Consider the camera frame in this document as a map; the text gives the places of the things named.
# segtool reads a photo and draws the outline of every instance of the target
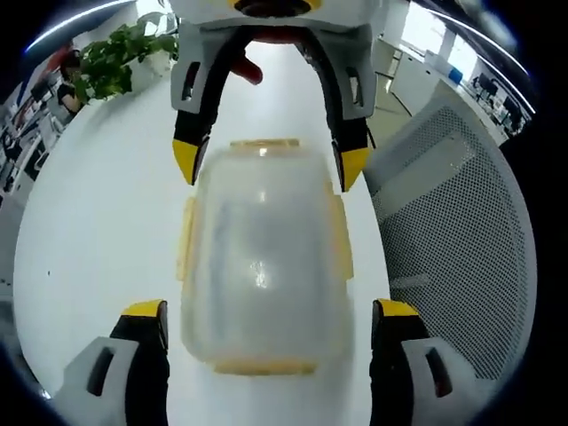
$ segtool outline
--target office desk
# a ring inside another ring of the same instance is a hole
[[[204,161],[232,140],[299,138],[326,156],[337,187],[318,77],[294,46],[253,43],[248,51],[264,81],[253,87],[229,77]],[[217,375],[179,336],[178,238],[195,190],[174,160],[175,120],[168,79],[137,97],[93,102],[63,132],[35,182],[18,238],[14,308],[39,382],[56,392],[65,365],[93,338],[108,335],[125,307],[163,298],[172,426],[368,424],[372,302],[389,297],[389,286],[364,178],[343,196],[354,261],[352,354],[314,376]]]
[[[421,111],[433,96],[453,96],[453,92],[462,102],[467,104],[477,119],[483,123],[498,146],[509,138],[500,126],[492,122],[491,117],[470,96],[466,89],[441,75],[435,68],[405,52],[402,53],[390,91],[398,98],[410,115],[415,115]]]

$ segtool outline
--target office chair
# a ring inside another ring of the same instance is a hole
[[[415,306],[492,388],[525,352],[536,257],[515,177],[472,114],[457,95],[433,97],[364,173],[392,298]]]

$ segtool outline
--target transparent container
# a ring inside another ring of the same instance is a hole
[[[182,341],[219,372],[310,373],[347,340],[327,166],[296,146],[236,146],[201,171]]]

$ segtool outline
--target green leaves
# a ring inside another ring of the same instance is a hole
[[[171,59],[178,59],[176,37],[144,35],[146,23],[153,22],[157,26],[161,16],[158,12],[148,13],[136,25],[122,25],[108,40],[91,43],[82,50],[82,77],[75,79],[74,84],[77,97],[83,103],[132,91],[132,70],[126,64],[133,59],[142,62],[157,51],[166,51]]]

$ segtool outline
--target gray mesh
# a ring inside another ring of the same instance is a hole
[[[367,182],[381,189],[448,135],[467,146],[451,178],[396,212],[382,204],[380,190],[374,193],[390,292],[415,306],[430,334],[463,354],[477,377],[499,379],[524,353],[533,323],[532,230],[517,183],[485,129],[456,105],[433,104],[366,170]]]

